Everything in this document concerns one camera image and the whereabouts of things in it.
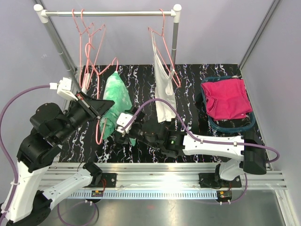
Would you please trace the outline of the green white tie-dye trousers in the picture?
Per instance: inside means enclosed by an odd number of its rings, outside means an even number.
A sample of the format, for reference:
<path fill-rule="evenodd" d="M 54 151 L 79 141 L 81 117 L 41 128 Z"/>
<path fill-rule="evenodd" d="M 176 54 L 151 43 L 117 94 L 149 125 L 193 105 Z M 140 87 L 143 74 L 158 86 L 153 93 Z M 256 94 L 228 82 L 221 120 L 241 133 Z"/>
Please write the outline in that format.
<path fill-rule="evenodd" d="M 103 100 L 112 100 L 114 105 L 97 122 L 95 141 L 98 145 L 113 134 L 117 128 L 117 119 L 120 114 L 132 108 L 127 87 L 117 71 L 110 75 L 106 81 Z"/>

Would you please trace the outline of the magenta trousers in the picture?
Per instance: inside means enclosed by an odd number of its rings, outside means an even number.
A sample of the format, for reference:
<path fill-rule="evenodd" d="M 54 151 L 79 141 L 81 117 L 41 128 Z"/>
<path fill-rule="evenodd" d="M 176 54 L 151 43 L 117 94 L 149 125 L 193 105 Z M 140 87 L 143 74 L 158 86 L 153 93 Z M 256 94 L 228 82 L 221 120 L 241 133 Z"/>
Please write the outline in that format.
<path fill-rule="evenodd" d="M 242 79 L 205 82 L 201 85 L 206 112 L 214 120 L 243 119 L 253 111 Z"/>

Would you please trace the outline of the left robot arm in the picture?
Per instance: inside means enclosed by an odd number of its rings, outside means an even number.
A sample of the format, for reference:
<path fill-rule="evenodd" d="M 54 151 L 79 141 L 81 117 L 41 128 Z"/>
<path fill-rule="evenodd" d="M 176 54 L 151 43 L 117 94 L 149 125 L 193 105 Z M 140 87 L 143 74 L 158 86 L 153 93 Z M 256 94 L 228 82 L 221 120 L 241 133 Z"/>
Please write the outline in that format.
<path fill-rule="evenodd" d="M 37 226 L 73 192 L 101 184 L 102 170 L 87 162 L 63 182 L 38 189 L 63 143 L 83 124 L 100 119 L 114 104 L 112 100 L 97 100 L 79 92 L 74 106 L 66 112 L 55 103 L 43 104 L 36 110 L 30 118 L 31 133 L 17 153 L 17 182 L 13 182 L 10 195 L 1 206 L 0 215 L 8 220 L 8 226 Z"/>

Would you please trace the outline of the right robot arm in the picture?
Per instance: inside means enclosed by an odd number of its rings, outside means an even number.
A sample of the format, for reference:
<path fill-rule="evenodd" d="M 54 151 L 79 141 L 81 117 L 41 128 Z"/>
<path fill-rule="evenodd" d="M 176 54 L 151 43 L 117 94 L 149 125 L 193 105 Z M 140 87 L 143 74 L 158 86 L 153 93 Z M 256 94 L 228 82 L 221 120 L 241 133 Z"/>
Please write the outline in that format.
<path fill-rule="evenodd" d="M 208 137 L 172 131 L 154 120 L 145 121 L 144 113 L 134 117 L 136 111 L 133 107 L 117 118 L 114 131 L 116 142 L 127 144 L 130 139 L 136 139 L 172 158 L 204 154 L 229 159 L 217 164 L 214 173 L 199 176 L 201 187 L 221 189 L 232 186 L 241 174 L 267 173 L 265 151 L 254 141 L 247 145 L 248 138 Z"/>

